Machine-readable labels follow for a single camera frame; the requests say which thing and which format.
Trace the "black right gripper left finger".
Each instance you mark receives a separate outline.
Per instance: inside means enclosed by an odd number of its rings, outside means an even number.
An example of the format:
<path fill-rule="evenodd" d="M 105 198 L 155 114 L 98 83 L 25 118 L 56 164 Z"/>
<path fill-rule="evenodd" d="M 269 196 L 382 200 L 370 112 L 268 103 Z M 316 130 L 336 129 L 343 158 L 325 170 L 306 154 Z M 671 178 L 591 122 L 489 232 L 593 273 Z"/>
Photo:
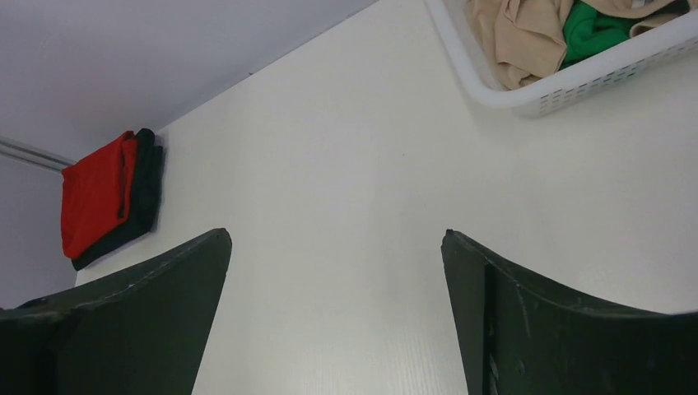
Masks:
<path fill-rule="evenodd" d="M 165 253 L 1 312 L 4 394 L 190 394 L 232 241 L 209 230 Z"/>

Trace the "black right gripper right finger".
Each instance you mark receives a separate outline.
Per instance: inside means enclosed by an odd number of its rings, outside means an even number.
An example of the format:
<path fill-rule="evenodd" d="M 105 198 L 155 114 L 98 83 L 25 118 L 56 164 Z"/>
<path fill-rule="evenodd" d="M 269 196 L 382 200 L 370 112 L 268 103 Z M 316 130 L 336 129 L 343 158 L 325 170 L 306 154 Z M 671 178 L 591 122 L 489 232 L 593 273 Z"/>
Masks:
<path fill-rule="evenodd" d="M 600 299 L 456 230 L 441 254 L 469 393 L 696 393 L 696 313 Z"/>

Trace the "beige t shirt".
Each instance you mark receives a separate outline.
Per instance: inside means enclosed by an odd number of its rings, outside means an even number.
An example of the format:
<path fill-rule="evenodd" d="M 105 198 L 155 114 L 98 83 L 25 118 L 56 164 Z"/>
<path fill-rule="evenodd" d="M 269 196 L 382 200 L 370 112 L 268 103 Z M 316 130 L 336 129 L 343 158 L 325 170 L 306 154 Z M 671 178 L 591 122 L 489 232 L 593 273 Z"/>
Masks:
<path fill-rule="evenodd" d="M 500 84 L 516 90 L 560 71 L 563 25 L 575 1 L 472 0 L 464 14 Z M 630 39 L 697 9 L 695 1 L 581 1 L 607 16 L 636 20 Z"/>

